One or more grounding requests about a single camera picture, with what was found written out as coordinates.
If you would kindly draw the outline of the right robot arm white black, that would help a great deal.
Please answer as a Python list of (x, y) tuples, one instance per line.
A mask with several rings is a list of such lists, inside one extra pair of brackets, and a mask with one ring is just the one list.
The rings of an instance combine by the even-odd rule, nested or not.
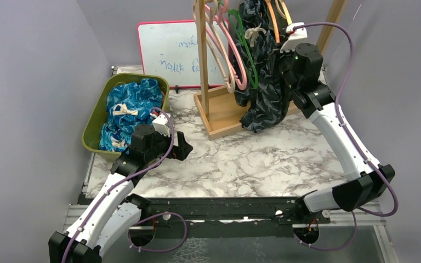
[(320, 80), (323, 63), (317, 46), (298, 44), (279, 65), (291, 98), (303, 115), (322, 133), (338, 158), (346, 182), (316, 190), (295, 200), (295, 218), (307, 223), (324, 210), (353, 211), (380, 197), (395, 176), (364, 146), (349, 126), (335, 95)]

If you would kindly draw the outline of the light wooden hanger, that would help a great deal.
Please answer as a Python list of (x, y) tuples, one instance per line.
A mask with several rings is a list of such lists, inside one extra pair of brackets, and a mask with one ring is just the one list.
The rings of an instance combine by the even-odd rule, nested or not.
[(211, 51), (215, 62), (218, 65), (224, 86), (229, 93), (233, 93), (241, 82), (237, 76), (236, 70), (230, 61), (229, 52), (236, 53), (236, 46), (230, 36), (227, 22), (224, 14), (229, 10), (228, 1), (203, 1), (203, 14), (200, 14), (200, 2), (194, 1), (192, 6), (194, 22), (198, 23), (201, 17), (205, 18), (204, 29), (206, 35), (204, 40)]

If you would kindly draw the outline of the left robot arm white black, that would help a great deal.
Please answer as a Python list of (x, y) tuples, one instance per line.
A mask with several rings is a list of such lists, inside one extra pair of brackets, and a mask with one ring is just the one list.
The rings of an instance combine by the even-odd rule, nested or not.
[(50, 237), (49, 261), (102, 262), (129, 227), (150, 219), (145, 198), (127, 199), (139, 180), (166, 158), (183, 161), (192, 150), (183, 132), (165, 124), (137, 126), (88, 208), (65, 232), (54, 232)]

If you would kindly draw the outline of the orange wooden hanger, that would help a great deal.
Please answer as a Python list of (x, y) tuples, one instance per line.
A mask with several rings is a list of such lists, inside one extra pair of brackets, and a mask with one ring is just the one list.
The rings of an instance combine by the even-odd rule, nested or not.
[(267, 5), (267, 8), (268, 8), (268, 11), (269, 11), (269, 14), (270, 14), (270, 21), (272, 22), (272, 26), (273, 26), (273, 29), (274, 29), (275, 41), (276, 41), (276, 43), (280, 43), (280, 35), (279, 35), (279, 32), (278, 32), (277, 19), (276, 19), (275, 11), (274, 11), (274, 9), (272, 7), (272, 4), (271, 4), (271, 0), (265, 0), (265, 3)]

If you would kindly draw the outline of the pink plastic hanger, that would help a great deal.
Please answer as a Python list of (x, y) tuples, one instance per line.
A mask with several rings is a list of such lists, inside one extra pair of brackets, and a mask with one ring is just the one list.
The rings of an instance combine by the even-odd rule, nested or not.
[(229, 12), (228, 1), (205, 1), (206, 34), (210, 48), (229, 92), (245, 90), (248, 79), (245, 64), (230, 34), (230, 25), (224, 19)]

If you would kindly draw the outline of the dark blue patterned shorts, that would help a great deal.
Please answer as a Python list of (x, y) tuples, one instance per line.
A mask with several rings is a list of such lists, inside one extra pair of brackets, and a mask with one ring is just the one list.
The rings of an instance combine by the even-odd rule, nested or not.
[[(236, 88), (234, 96), (239, 106), (248, 107), (240, 119), (242, 128), (258, 133), (279, 124), (286, 117), (291, 95), (284, 86), (281, 74), (271, 66), (270, 59), (277, 54), (278, 44), (265, 1), (242, 1), (236, 10), (242, 20), (243, 33), (255, 63), (259, 84), (257, 90), (252, 89), (247, 77), (248, 87), (245, 90)], [(236, 19), (230, 17), (233, 40), (245, 66), (251, 70), (246, 50), (235, 35)]]

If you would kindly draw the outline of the green plastic hanger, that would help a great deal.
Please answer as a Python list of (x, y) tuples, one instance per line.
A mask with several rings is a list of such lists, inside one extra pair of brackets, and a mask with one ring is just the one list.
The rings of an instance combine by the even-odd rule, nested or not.
[(230, 9), (228, 11), (228, 15), (233, 16), (236, 19), (237, 25), (235, 26), (235, 35), (239, 39), (244, 49), (246, 50), (248, 61), (250, 62), (250, 65), (251, 65), (251, 70), (249, 70), (248, 67), (245, 66), (246, 74), (250, 81), (252, 89), (257, 90), (259, 79), (258, 79), (258, 76), (255, 74), (255, 70), (256, 70), (255, 63), (248, 46), (248, 41), (246, 40), (243, 33), (243, 25), (242, 25), (241, 17), (236, 9)]

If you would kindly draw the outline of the blue leaf print shorts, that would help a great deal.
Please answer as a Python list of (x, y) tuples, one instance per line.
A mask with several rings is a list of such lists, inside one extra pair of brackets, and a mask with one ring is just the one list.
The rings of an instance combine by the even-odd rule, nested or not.
[(154, 107), (162, 106), (163, 95), (158, 81), (142, 78), (139, 82), (117, 82), (107, 95), (107, 121), (101, 129), (99, 149), (122, 152), (131, 143), (135, 128), (151, 124)]

